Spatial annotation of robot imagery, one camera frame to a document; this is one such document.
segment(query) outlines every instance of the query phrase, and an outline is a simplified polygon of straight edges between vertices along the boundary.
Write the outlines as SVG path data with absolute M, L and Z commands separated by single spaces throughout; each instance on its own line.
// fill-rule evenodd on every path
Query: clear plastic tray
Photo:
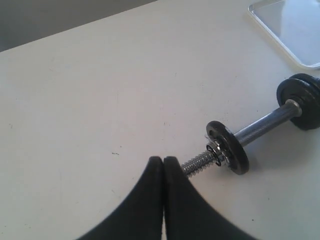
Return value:
M 299 66 L 320 68 L 320 0 L 263 0 L 248 10 Z

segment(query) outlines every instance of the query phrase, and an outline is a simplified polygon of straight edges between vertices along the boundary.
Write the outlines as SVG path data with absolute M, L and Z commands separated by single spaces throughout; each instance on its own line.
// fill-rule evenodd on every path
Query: black object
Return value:
M 206 133 L 212 141 L 220 140 L 223 149 L 228 151 L 229 167 L 234 173 L 242 175 L 249 171 L 250 164 L 244 148 L 225 125 L 219 121 L 211 121 L 206 126 Z
M 79 240 L 161 240 L 163 175 L 161 158 L 151 157 L 121 205 Z
M 305 73 L 298 73 L 284 80 L 276 91 L 279 106 L 286 100 L 296 101 L 302 115 L 291 121 L 302 130 L 311 130 L 320 127 L 320 79 Z
M 175 157 L 151 157 L 120 206 L 78 240 L 254 240 L 216 212 L 195 190 Z

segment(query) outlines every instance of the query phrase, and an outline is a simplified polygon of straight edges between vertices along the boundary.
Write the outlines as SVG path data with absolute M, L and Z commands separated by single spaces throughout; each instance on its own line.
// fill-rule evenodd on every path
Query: black weight plate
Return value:
M 320 79 L 304 73 L 295 74 L 278 86 L 276 98 L 279 106 L 288 99 L 300 105 L 302 115 L 291 119 L 298 128 L 311 130 L 320 127 Z
M 206 132 L 211 140 L 221 141 L 222 147 L 230 153 L 230 169 L 242 175 L 249 171 L 249 160 L 244 148 L 232 132 L 221 122 L 211 121 L 206 126 Z

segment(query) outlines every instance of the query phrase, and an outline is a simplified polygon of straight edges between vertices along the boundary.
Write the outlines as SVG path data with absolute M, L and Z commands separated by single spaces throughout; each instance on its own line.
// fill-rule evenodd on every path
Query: white table surface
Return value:
M 254 0 L 159 0 L 0 53 L 0 239 L 71 240 L 128 195 L 148 158 L 205 149 L 277 107 L 296 67 L 249 17 Z M 250 172 L 193 177 L 261 239 L 319 239 L 320 130 L 285 123 L 249 145 Z

